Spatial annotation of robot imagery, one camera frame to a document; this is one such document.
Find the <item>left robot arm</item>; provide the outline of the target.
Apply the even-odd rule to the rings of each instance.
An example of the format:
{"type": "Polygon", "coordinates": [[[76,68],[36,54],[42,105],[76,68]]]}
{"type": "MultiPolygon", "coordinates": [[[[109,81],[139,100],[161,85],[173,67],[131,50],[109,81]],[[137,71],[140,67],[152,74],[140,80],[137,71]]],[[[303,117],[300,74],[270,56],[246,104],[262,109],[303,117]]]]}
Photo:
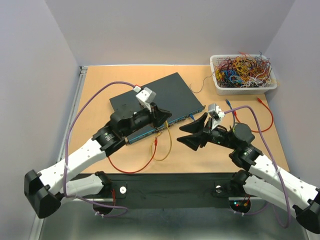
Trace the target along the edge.
{"type": "Polygon", "coordinates": [[[138,112],[126,108],[115,111],[110,120],[83,146],[58,163],[39,172],[28,171],[24,176],[23,192],[39,219],[56,212],[71,200],[86,201],[89,195],[106,197],[111,193],[112,181],[104,172],[75,180],[83,170],[101,161],[126,145],[126,137],[150,125],[162,126],[172,116],[170,111],[155,103],[142,106],[138,112]]]}

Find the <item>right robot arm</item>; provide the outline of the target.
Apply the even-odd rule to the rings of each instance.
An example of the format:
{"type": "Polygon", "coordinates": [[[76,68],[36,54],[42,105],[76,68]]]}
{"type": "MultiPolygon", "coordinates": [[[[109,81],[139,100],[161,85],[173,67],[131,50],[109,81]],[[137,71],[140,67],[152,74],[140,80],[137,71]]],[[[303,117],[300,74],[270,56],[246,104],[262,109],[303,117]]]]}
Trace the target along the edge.
{"type": "Polygon", "coordinates": [[[235,195],[246,193],[289,211],[306,230],[320,232],[320,189],[279,167],[252,145],[255,136],[244,123],[226,129],[204,113],[199,119],[181,126],[186,136],[177,138],[192,150],[207,143],[232,149],[232,162],[240,168],[230,182],[235,195]]]}

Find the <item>dark blue network switch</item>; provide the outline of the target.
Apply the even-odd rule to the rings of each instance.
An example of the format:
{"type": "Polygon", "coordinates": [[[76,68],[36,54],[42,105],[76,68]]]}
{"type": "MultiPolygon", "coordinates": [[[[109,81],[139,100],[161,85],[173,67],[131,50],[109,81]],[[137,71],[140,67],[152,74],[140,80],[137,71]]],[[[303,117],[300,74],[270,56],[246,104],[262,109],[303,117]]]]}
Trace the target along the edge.
{"type": "MultiPolygon", "coordinates": [[[[163,110],[172,113],[168,125],[174,125],[191,115],[202,112],[204,105],[196,98],[179,73],[175,72],[142,86],[156,93],[154,102],[163,110]]],[[[132,90],[109,99],[114,111],[130,110],[137,112],[141,109],[132,90]]]]}

